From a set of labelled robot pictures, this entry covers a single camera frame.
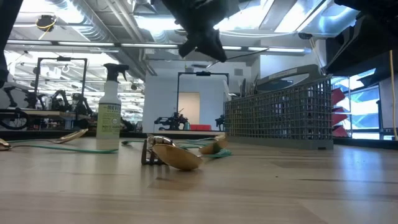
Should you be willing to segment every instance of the red object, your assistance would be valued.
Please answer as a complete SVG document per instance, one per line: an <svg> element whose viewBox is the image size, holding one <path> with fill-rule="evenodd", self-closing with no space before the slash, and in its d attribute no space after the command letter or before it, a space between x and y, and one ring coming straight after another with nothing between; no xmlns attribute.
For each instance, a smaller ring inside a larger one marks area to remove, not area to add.
<svg viewBox="0 0 398 224"><path fill-rule="evenodd" d="M332 112L344 112L344 109L342 107L335 108L332 110ZM331 125L334 126L340 121L343 121L347 119L347 114L332 114L331 115Z"/></svg>
<svg viewBox="0 0 398 224"><path fill-rule="evenodd" d="M211 131L211 125L208 124L191 124L191 131Z"/></svg>
<svg viewBox="0 0 398 224"><path fill-rule="evenodd" d="M343 125L337 125L333 127L333 137L348 137L348 133Z"/></svg>
<svg viewBox="0 0 398 224"><path fill-rule="evenodd" d="M331 91L331 103L333 105L336 105L338 102L340 102L344 98L346 98L346 96L344 95L344 93L342 92L342 90L340 88L337 88L337 89L334 89Z"/></svg>

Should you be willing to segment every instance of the spray bottle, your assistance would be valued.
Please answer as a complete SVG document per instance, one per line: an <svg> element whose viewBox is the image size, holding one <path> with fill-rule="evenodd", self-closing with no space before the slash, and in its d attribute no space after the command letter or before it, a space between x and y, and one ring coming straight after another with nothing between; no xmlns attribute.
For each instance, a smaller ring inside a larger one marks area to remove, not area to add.
<svg viewBox="0 0 398 224"><path fill-rule="evenodd" d="M97 139L105 139L106 141L97 141L100 149L102 147L119 146L120 135L120 116L121 116L121 100L118 97L118 76L123 74L126 79L126 70L128 65L117 65L107 63L104 65L108 69L108 77L104 86L105 95L99 100L98 106L98 122L97 122Z"/></svg>

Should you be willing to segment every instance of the spray bottle label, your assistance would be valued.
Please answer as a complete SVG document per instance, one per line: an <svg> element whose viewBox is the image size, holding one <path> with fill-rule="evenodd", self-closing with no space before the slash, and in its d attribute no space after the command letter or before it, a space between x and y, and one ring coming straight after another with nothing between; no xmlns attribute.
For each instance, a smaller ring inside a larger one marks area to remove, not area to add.
<svg viewBox="0 0 398 224"><path fill-rule="evenodd" d="M100 103L98 107L97 136L119 137L121 105Z"/></svg>

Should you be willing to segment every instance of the wire basket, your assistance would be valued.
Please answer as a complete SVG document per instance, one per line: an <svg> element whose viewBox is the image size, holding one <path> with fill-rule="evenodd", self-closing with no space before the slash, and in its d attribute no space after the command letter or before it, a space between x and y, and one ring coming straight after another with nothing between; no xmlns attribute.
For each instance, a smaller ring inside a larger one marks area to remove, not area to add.
<svg viewBox="0 0 398 224"><path fill-rule="evenodd" d="M231 142L333 149L330 78L224 103Z"/></svg>

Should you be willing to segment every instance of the ceiling duct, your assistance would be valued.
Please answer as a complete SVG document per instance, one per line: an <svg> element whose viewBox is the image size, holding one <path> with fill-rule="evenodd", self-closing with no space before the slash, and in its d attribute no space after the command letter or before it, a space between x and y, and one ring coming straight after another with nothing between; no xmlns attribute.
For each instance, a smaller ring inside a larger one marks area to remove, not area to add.
<svg viewBox="0 0 398 224"><path fill-rule="evenodd" d="M45 0L49 4L53 4L60 11L67 11L74 7L73 10L77 10L83 17L84 20L81 24L90 25L87 26L75 26L73 27L76 31L81 33L91 42L117 42L117 38L109 31L109 29L103 24L99 17L95 14L92 8L87 5L84 0ZM120 50L118 53L112 53L117 60L121 63L130 65L130 74L133 76L145 80L146 71L149 73L153 72L147 69L146 62L139 62L138 59L129 56L124 50Z"/></svg>

